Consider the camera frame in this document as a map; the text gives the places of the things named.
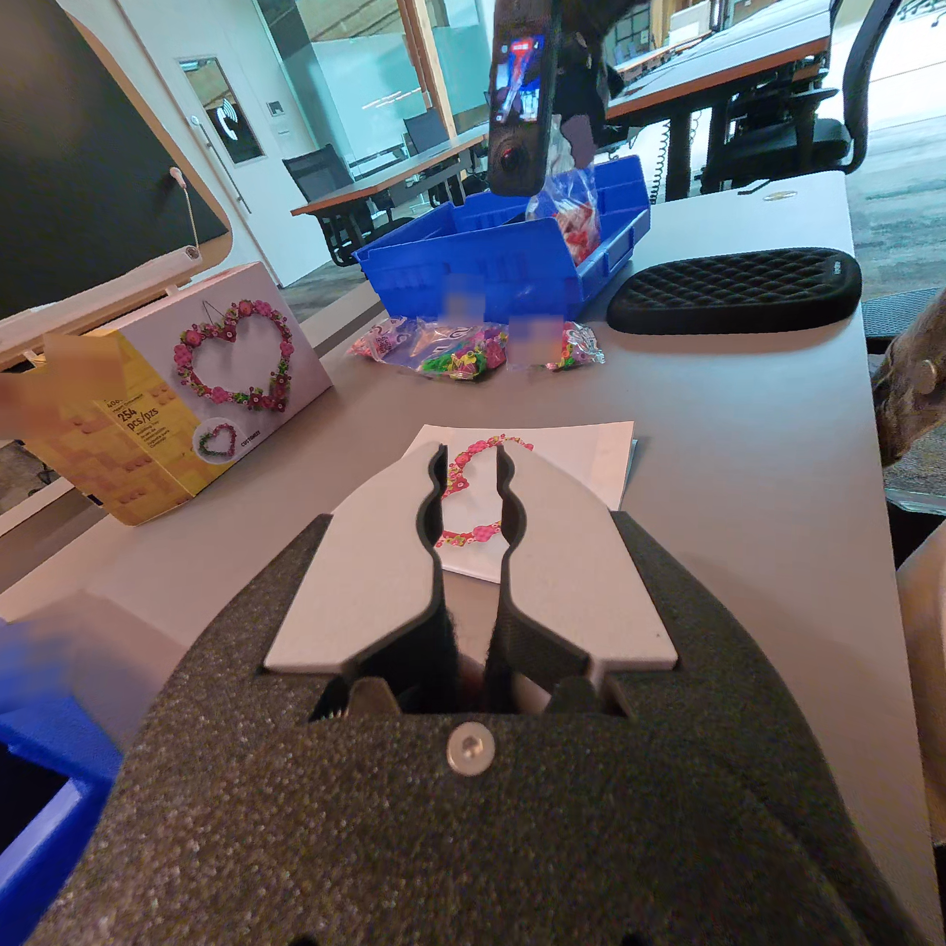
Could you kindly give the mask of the brown top office desk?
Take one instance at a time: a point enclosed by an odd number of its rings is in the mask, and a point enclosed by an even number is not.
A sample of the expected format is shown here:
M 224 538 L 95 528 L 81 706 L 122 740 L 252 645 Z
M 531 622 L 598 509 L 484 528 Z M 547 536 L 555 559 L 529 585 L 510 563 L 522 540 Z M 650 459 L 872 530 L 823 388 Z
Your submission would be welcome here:
M 690 195 L 692 117 L 710 111 L 704 169 L 727 143 L 731 102 L 797 68 L 827 57 L 832 35 L 827 1 L 777 2 L 728 30 L 664 47 L 621 66 L 626 82 L 608 109 L 611 124 L 644 128 L 668 123 L 663 164 L 665 199 Z
M 322 211 L 345 205 L 351 201 L 372 198 L 374 195 L 390 190 L 396 184 L 405 182 L 408 178 L 421 174 L 435 165 L 457 159 L 458 156 L 469 152 L 470 148 L 480 145 L 487 139 L 488 124 L 481 123 L 461 135 L 448 139 L 437 147 L 429 148 L 388 168 L 379 169 L 354 181 L 354 183 L 349 183 L 317 198 L 313 202 L 297 207 L 290 214 L 292 217 L 316 216 Z

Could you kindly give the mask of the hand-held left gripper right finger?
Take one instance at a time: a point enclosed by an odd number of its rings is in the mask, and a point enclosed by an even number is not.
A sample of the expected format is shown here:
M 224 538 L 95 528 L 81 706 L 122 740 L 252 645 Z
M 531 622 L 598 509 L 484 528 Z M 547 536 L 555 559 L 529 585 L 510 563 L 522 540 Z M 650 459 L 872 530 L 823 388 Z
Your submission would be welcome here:
M 553 695 L 578 680 L 672 671 L 678 652 L 613 511 L 589 487 L 519 443 L 498 447 L 499 606 L 483 676 L 488 712 L 516 712 L 514 680 Z

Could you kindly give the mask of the white instruction booklet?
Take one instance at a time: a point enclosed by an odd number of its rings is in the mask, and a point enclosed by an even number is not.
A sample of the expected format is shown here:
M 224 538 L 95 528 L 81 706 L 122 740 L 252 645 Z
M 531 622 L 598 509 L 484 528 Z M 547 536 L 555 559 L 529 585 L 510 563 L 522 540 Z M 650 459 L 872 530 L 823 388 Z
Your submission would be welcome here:
M 502 500 L 496 456 L 506 441 L 534 451 L 578 479 L 607 506 L 621 504 L 634 454 L 632 421 L 559 428 L 452 428 L 424 425 L 408 447 L 446 446 L 443 537 L 436 549 L 443 569 L 497 584 L 508 547 L 502 537 Z

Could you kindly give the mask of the black office chair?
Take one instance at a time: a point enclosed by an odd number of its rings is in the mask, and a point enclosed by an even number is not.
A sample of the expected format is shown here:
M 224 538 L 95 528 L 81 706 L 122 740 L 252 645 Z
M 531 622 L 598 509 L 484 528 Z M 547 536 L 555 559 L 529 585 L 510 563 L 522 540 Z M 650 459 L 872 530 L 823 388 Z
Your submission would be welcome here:
M 440 114 L 435 108 L 405 119 L 404 124 L 410 156 L 416 156 L 430 148 L 442 145 L 449 138 Z M 428 191 L 430 204 L 432 207 L 437 207 L 441 204 L 452 203 L 461 192 L 459 178 L 450 179 L 446 183 L 438 183 Z
M 331 144 L 302 156 L 285 159 L 283 164 L 307 204 L 353 183 L 347 165 Z M 411 216 L 394 218 L 391 208 L 387 208 L 385 213 L 387 219 L 374 222 L 366 198 L 308 212 L 318 219 L 331 259 L 340 268 L 357 264 L 354 256 L 356 250 L 413 221 Z
M 869 79 L 881 41 L 901 2 L 876 1 L 847 56 L 841 89 L 825 87 L 825 73 L 773 78 L 739 92 L 724 107 L 732 136 L 710 136 L 701 193 L 724 183 L 743 186 L 809 173 L 851 174 L 867 155 Z

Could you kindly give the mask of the black wood-framed board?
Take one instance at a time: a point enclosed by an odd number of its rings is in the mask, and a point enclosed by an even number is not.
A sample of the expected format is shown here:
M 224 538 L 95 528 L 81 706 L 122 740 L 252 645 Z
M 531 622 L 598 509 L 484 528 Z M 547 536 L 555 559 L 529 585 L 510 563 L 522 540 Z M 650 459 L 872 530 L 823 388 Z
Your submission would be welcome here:
M 229 235 L 57 2 L 1 4 L 1 316 Z

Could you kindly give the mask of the black mesh wrist pad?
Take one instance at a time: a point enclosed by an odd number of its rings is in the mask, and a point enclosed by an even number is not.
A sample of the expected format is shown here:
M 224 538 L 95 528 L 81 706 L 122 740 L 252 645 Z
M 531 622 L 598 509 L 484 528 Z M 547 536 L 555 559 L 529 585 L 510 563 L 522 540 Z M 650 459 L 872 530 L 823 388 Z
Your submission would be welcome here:
M 850 317 L 862 287 L 857 261 L 833 248 L 694 257 L 636 272 L 610 300 L 607 322 L 641 336 L 795 332 Z

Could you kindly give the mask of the blue plastic bin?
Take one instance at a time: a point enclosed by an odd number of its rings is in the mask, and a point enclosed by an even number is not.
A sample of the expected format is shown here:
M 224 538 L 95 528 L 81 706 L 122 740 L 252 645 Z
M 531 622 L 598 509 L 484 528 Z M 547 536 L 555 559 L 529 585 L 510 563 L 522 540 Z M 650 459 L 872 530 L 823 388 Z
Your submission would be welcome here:
M 601 244 L 576 265 L 553 219 L 525 220 L 527 200 L 491 192 L 441 205 L 357 250 L 392 317 L 433 321 L 448 290 L 482 301 L 487 323 L 520 315 L 576 318 L 632 258 L 649 232 L 640 158 L 595 166 Z
M 61 889 L 101 818 L 122 753 L 72 696 L 2 714 L 11 756 L 65 779 L 2 852 L 2 921 L 38 915 Z

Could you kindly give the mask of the small clear plastic bag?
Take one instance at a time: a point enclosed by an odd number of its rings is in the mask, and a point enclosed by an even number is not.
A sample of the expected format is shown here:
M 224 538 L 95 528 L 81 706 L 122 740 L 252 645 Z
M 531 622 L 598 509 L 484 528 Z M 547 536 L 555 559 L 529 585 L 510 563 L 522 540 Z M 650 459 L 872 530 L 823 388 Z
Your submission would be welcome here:
M 605 353 L 600 348 L 592 329 L 587 325 L 568 321 L 563 324 L 560 357 L 557 361 L 546 363 L 546 368 L 552 372 L 559 372 L 578 366 L 605 363 Z

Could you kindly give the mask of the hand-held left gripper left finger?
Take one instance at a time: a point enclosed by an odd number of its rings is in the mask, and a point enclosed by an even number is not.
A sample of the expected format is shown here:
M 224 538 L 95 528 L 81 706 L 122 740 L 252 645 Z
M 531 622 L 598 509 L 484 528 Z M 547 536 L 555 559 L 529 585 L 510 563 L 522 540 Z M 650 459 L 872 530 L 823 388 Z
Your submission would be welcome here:
M 447 451 L 426 442 L 343 500 L 265 657 L 267 670 L 384 679 L 421 712 L 459 706 L 459 655 L 435 549 Z

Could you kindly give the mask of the clear bag of colourful pieces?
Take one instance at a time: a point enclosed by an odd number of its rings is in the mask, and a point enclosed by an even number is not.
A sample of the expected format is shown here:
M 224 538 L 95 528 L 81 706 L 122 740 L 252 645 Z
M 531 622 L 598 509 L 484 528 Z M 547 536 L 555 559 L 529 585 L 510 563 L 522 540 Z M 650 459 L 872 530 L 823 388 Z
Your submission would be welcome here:
M 417 322 L 408 366 L 421 375 L 473 380 L 506 362 L 507 325 Z

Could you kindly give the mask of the clear bag of red pieces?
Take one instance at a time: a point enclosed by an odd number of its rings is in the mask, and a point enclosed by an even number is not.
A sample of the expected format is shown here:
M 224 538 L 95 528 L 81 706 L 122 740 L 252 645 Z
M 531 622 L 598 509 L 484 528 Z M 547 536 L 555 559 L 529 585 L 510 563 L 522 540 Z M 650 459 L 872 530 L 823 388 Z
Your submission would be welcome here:
M 550 140 L 542 189 L 529 198 L 525 219 L 553 219 L 575 267 L 599 247 L 601 223 L 594 164 L 579 168 L 572 146 L 559 134 Z

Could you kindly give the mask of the person's right hand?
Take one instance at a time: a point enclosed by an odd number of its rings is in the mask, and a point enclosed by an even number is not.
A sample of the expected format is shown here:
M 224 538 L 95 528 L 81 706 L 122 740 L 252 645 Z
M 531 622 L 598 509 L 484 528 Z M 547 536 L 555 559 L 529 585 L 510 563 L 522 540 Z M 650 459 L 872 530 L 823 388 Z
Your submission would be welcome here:
M 575 169 L 593 164 L 597 150 L 593 129 L 586 113 L 574 114 L 561 123 L 561 134 L 571 147 Z

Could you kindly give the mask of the white door with window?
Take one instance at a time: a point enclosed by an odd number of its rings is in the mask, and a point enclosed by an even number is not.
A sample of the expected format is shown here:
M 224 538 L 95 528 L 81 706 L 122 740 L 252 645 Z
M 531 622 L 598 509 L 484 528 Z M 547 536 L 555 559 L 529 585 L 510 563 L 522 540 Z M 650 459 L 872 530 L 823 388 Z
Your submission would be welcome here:
M 282 232 L 281 179 L 271 134 L 261 129 L 216 2 L 116 2 L 169 89 L 207 161 L 231 220 L 239 219 L 278 285 L 293 273 Z

